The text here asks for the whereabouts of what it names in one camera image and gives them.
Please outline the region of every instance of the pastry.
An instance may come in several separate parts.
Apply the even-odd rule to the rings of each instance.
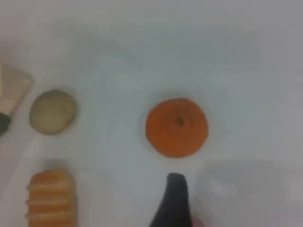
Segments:
[[[30,124],[42,134],[59,134],[74,121],[76,110],[74,99],[66,92],[47,91],[34,101],[29,117]]]
[[[65,169],[34,175],[28,186],[29,227],[76,227],[76,197],[71,175]]]

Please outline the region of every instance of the paper packaging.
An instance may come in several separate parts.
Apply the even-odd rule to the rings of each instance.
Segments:
[[[29,74],[0,62],[0,135],[8,129],[10,117],[32,84]]]

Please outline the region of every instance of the orange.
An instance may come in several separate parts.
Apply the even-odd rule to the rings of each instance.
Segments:
[[[167,157],[185,157],[199,150],[208,136],[203,110],[186,98],[159,103],[149,113],[145,127],[151,145]]]

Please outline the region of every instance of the black object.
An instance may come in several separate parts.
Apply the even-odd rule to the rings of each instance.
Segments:
[[[168,175],[162,202],[150,227],[192,227],[184,175]]]
[[[10,116],[0,112],[0,136],[9,129]]]

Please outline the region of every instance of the beige object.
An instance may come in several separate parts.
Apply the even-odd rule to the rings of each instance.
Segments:
[[[76,103],[64,91],[51,90],[41,94],[33,103],[30,124],[37,131],[55,135],[64,131],[76,116]]]
[[[27,187],[29,227],[76,227],[76,195],[66,169],[34,175]]]
[[[0,112],[11,115],[32,84],[30,75],[0,62]]]

